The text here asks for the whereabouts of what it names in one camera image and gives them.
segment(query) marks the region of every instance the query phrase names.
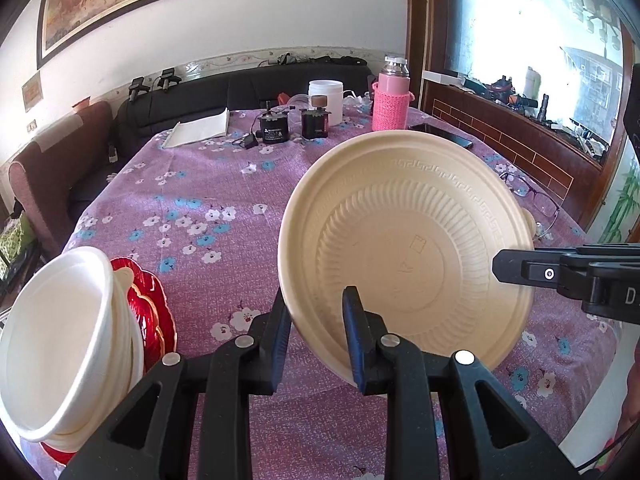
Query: eyeglasses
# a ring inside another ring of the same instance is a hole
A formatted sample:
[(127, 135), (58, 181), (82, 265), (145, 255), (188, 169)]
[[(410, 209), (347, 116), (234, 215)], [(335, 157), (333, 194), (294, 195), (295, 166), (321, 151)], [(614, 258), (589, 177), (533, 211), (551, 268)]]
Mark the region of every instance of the eyeglasses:
[(545, 235), (551, 231), (556, 220), (558, 220), (560, 206), (548, 194), (533, 189), (531, 184), (519, 176), (505, 172), (500, 175), (500, 179), (504, 181), (507, 187), (516, 196), (525, 198), (532, 194), (534, 208), (546, 217), (549, 224), (549, 227), (545, 229), (540, 222), (536, 222), (539, 231), (544, 229), (541, 234), (536, 236), (536, 240), (540, 240), (545, 237)]

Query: table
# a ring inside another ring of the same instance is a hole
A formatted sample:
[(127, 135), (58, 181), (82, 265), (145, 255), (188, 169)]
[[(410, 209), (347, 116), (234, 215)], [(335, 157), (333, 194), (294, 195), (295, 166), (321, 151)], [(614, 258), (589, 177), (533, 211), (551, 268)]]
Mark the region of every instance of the table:
[[(234, 145), (258, 113), (233, 112), (228, 136), (206, 142), (164, 150), (165, 135), (155, 136), (87, 209), (66, 247), (130, 255), (155, 272), (187, 357), (246, 332), (271, 308), (280, 221), (296, 183), (330, 148), (370, 131), (366, 110), (346, 107), (328, 139), (302, 139), (292, 114), (292, 141), (248, 151)], [(473, 140), (472, 152), (495, 171), (518, 172), (479, 139), (410, 110), (409, 124), (424, 121)], [(564, 212), (542, 240), (583, 242)], [(619, 335), (618, 323), (588, 317), (578, 302), (540, 289), (521, 341), (495, 375), (560, 442), (604, 377)], [(294, 329), (282, 384), (275, 396), (251, 400), (250, 417), (255, 479), (372, 480), (383, 473), (385, 399), (363, 397), (334, 376)], [(45, 480), (59, 474), (38, 445), (22, 448)]]

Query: black phone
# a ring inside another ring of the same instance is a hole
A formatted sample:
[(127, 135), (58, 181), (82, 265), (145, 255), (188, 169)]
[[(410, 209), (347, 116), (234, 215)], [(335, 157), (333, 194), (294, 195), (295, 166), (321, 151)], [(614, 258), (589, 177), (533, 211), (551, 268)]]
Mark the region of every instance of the black phone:
[(437, 135), (438, 137), (442, 137), (443, 139), (455, 142), (457, 145), (462, 146), (466, 149), (469, 149), (474, 145), (470, 140), (463, 139), (463, 137), (457, 136), (456, 134), (450, 134), (449, 132), (438, 128), (437, 126), (432, 126), (431, 124), (427, 123), (410, 126), (409, 129), (415, 130), (416, 132), (424, 132), (426, 134)]

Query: white paper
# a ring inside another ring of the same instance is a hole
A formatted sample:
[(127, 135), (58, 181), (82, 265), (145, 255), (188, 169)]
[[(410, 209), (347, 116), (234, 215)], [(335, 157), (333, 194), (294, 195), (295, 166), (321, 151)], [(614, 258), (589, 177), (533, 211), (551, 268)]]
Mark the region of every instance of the white paper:
[(190, 123), (178, 123), (171, 130), (169, 136), (162, 144), (163, 148), (175, 148), (183, 144), (191, 144), (212, 137), (222, 137), (226, 135), (229, 126), (229, 110), (211, 117), (204, 117)]

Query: red scalloped dish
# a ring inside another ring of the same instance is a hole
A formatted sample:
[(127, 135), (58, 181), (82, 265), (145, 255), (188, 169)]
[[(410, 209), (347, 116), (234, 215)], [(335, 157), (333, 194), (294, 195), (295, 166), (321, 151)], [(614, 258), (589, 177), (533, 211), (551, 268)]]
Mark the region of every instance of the red scalloped dish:
[[(156, 275), (143, 270), (135, 260), (121, 257), (111, 260), (113, 270), (129, 267), (133, 270), (133, 285), (127, 293), (127, 301), (136, 315), (142, 341), (145, 347), (145, 369), (149, 370), (164, 354), (175, 352), (178, 345), (178, 334), (175, 330), (174, 317), (166, 304), (166, 296), (162, 283)], [(66, 465), (75, 453), (65, 453), (53, 449), (44, 442), (42, 449), (59, 464)]]

